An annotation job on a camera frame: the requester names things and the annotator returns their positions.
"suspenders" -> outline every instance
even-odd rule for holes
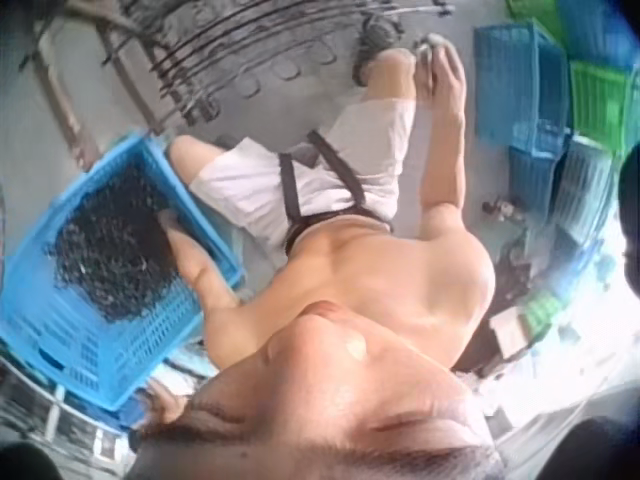
[[[300,201],[298,199],[298,186],[293,167],[293,156],[288,153],[281,153],[278,155],[278,158],[280,159],[280,177],[282,179],[284,208],[287,218],[289,219],[289,231],[287,233],[285,243],[285,251],[287,255],[291,253],[291,249],[293,248],[295,241],[304,233],[305,230],[313,225],[330,220],[331,218],[335,218],[340,215],[360,215],[383,222],[382,219],[365,207],[366,198],[360,180],[358,180],[358,177],[351,167],[338,155],[329,142],[327,142],[322,135],[315,130],[307,135],[307,139],[325,159],[329,168],[331,168],[331,170],[333,170],[333,172],[338,176],[347,190],[349,190],[353,197],[354,205],[338,212],[324,212],[303,217],[300,210]]]

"man's arm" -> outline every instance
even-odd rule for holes
[[[189,237],[170,211],[162,224],[180,275],[195,292],[204,312],[204,341],[211,362],[220,370],[252,355],[259,348],[246,322],[235,315],[240,301],[207,252]]]
[[[431,65],[422,64],[419,68],[423,77],[422,87],[429,89],[426,97],[433,106],[431,143],[420,195],[423,211],[421,238],[433,240],[464,229],[464,107],[467,85],[458,53],[448,42],[434,49]]]
[[[432,70],[422,65],[432,78],[427,99],[433,106],[431,144],[421,188],[422,224],[420,238],[437,243],[440,252],[433,262],[441,262],[451,273],[445,280],[448,301],[440,314],[446,319],[442,339],[449,338],[443,358],[453,365],[464,350],[478,322],[489,307],[495,289],[491,260],[482,244],[462,222],[466,193],[464,151],[466,80],[464,68],[453,45],[448,42],[433,52]]]

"shoe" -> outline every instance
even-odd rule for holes
[[[394,48],[400,42],[402,32],[397,22],[384,15],[372,14],[365,18],[353,64],[353,81],[356,85],[366,87],[361,76],[362,69],[380,52]]]

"white shorts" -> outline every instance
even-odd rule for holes
[[[366,207],[391,221],[398,208],[398,177],[409,146],[416,104],[370,100],[351,105],[326,136],[354,170]],[[316,168],[294,162],[303,216],[353,205],[351,193],[322,158]],[[289,223],[276,153],[246,138],[207,165],[190,185],[206,204],[273,248],[284,245]]]

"plastic crate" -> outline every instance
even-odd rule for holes
[[[557,160],[535,158],[515,148],[509,149],[509,191],[538,223],[551,214],[551,196]]]
[[[614,0],[557,0],[572,58],[631,71],[640,63],[640,42]]]
[[[534,18],[561,45],[565,44],[565,33],[558,13],[557,0],[507,0],[511,17],[515,20]]]
[[[611,154],[573,142],[556,200],[554,220],[578,245],[592,241],[602,228],[614,183]]]
[[[53,242],[85,194],[133,162],[166,195],[180,222],[207,249],[227,283],[234,287],[243,277],[240,264],[152,140],[135,135],[119,144],[51,205],[8,262],[0,299],[0,336],[45,375],[110,411],[122,406],[202,320],[194,293],[181,279],[176,279],[153,311],[112,325],[79,289],[54,285],[55,259],[45,254],[45,246]]]
[[[584,62],[571,62],[573,124],[612,152],[625,154],[640,139],[640,81]]]
[[[564,51],[533,22],[478,28],[476,133],[495,145],[557,157],[569,114]]]

